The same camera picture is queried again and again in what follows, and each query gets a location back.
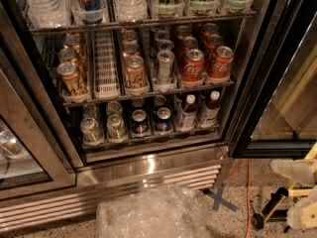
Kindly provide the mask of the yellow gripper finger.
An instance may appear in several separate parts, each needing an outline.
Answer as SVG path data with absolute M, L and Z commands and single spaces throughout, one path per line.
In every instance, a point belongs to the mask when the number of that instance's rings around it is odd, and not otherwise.
M 300 199 L 288 209 L 287 225 L 292 229 L 308 229 L 317 227 L 317 185 L 307 197 Z
M 272 160 L 272 170 L 287 179 L 293 179 L 300 184 L 315 184 L 312 175 L 313 160 Z

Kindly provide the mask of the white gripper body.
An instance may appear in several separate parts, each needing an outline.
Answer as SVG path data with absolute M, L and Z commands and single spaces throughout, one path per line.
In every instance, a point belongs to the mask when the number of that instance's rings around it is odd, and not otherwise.
M 314 182 L 317 183 L 317 161 L 311 162 L 312 175 Z M 314 187 L 309 193 L 307 199 L 309 204 L 305 207 L 305 227 L 313 228 L 317 226 L 317 187 Z

